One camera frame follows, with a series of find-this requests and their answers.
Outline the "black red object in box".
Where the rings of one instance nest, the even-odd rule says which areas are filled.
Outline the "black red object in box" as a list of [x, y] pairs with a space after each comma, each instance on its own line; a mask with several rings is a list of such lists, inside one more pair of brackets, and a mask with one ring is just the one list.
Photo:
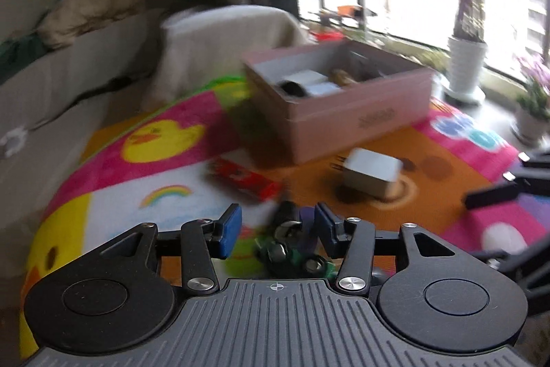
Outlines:
[[306, 98], [308, 93], [302, 85], [295, 81], [284, 80], [278, 84], [279, 89], [289, 97]]

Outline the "green black toy car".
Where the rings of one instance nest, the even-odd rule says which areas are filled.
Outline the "green black toy car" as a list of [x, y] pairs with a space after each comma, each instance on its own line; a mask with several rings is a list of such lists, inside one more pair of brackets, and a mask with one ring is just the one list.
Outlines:
[[255, 240], [254, 255], [267, 274], [279, 279], [333, 279], [334, 263], [318, 253], [314, 209], [283, 200]]

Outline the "colourful cartoon play mat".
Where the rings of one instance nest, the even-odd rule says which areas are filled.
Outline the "colourful cartoon play mat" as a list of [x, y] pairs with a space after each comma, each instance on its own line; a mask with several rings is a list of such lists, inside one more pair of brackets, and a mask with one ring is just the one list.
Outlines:
[[[468, 211], [519, 151], [432, 100], [418, 123], [368, 142], [403, 162], [386, 199], [330, 167], [283, 156], [245, 82], [225, 77], [125, 130], [47, 207], [21, 292], [29, 366], [545, 366], [549, 197]], [[281, 182], [261, 202], [216, 178], [225, 158]], [[285, 199], [325, 203], [376, 228], [369, 292], [333, 279], [279, 279], [255, 240]], [[182, 287], [180, 229], [242, 209], [218, 292]]]

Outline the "white orchid pot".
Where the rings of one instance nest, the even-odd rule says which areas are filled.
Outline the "white orchid pot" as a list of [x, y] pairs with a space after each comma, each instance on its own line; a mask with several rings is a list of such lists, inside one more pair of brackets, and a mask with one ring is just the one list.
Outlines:
[[513, 135], [523, 144], [530, 147], [539, 146], [549, 130], [549, 121], [533, 116], [528, 110], [518, 105], [511, 129]]

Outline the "white power adapter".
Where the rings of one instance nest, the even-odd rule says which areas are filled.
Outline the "white power adapter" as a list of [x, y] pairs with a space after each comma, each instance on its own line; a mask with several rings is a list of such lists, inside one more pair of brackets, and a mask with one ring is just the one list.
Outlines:
[[387, 154], [364, 148], [354, 148], [338, 163], [330, 164], [342, 173], [343, 184], [377, 199], [388, 198], [400, 180], [403, 162]]

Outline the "red flat packet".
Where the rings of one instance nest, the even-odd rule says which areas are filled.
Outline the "red flat packet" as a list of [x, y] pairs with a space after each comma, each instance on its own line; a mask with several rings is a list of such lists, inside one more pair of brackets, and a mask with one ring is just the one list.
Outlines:
[[210, 170], [226, 185], [261, 202], [274, 199], [283, 189], [281, 182], [271, 180], [225, 158], [215, 158], [210, 164]]

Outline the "amber bottle in box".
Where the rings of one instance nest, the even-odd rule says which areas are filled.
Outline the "amber bottle in box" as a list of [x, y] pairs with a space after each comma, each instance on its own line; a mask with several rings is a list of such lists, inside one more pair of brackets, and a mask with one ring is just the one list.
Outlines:
[[349, 87], [357, 83], [347, 71], [342, 69], [332, 70], [329, 74], [329, 80], [338, 87]]

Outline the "white ribbed plant pot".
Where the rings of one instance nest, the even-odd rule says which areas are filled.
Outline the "white ribbed plant pot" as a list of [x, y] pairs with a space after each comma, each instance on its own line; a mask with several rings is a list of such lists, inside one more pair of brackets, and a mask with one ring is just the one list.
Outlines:
[[481, 104], [486, 99], [479, 87], [479, 79], [484, 68], [487, 44], [452, 36], [448, 39], [448, 46], [449, 62], [443, 91], [463, 104]]

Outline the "white box in box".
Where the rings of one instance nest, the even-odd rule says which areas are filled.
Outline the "white box in box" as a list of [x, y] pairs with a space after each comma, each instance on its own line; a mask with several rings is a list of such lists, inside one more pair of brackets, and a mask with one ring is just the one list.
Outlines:
[[295, 72], [293, 74], [286, 75], [280, 83], [282, 85], [291, 83], [291, 84], [299, 85], [301, 87], [308, 87], [311, 85], [316, 85], [327, 81], [328, 81], [328, 77], [322, 73], [312, 71], [312, 70], [303, 70], [303, 71]]

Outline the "green white packet in box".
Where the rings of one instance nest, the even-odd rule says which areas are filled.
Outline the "green white packet in box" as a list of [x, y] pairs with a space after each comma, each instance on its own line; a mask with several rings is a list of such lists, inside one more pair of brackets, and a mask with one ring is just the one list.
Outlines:
[[307, 97], [323, 97], [341, 91], [341, 87], [335, 83], [327, 81], [306, 85], [303, 87], [303, 91]]

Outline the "pink cardboard storage box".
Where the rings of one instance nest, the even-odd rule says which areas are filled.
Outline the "pink cardboard storage box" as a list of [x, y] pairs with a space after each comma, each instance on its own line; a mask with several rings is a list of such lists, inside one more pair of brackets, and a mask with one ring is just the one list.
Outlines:
[[[243, 55], [252, 100], [303, 164], [419, 122], [428, 115], [432, 69], [386, 50], [348, 39]], [[328, 77], [347, 71], [355, 85], [323, 97], [295, 98], [278, 84], [312, 70]]]

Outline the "beige cushion on sofa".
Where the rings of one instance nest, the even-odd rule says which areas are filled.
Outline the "beige cushion on sofa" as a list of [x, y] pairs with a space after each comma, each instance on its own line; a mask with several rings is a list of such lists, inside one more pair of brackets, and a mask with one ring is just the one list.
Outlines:
[[144, 0], [60, 0], [37, 26], [45, 46], [72, 46], [80, 35], [144, 11]]

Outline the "green cloth on sofa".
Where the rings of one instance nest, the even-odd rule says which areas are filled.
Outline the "green cloth on sofa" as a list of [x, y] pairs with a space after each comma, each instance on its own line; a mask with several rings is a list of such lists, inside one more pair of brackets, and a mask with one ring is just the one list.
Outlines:
[[37, 33], [8, 38], [0, 46], [0, 84], [17, 75], [25, 67], [42, 58], [48, 48]]

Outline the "pink orchid plant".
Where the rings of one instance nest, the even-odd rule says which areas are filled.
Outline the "pink orchid plant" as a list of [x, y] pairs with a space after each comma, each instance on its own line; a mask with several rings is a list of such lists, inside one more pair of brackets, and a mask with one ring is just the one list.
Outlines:
[[516, 58], [526, 77], [525, 92], [517, 97], [518, 105], [534, 118], [549, 121], [549, 68], [538, 56]]

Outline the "beige covered sofa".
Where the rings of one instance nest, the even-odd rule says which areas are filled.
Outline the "beige covered sofa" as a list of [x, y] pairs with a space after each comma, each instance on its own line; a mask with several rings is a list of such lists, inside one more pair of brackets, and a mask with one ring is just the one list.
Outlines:
[[251, 50], [302, 46], [297, 17], [223, 0], [144, 0], [144, 11], [52, 49], [1, 84], [1, 306], [18, 308], [31, 241], [89, 135], [153, 111]]

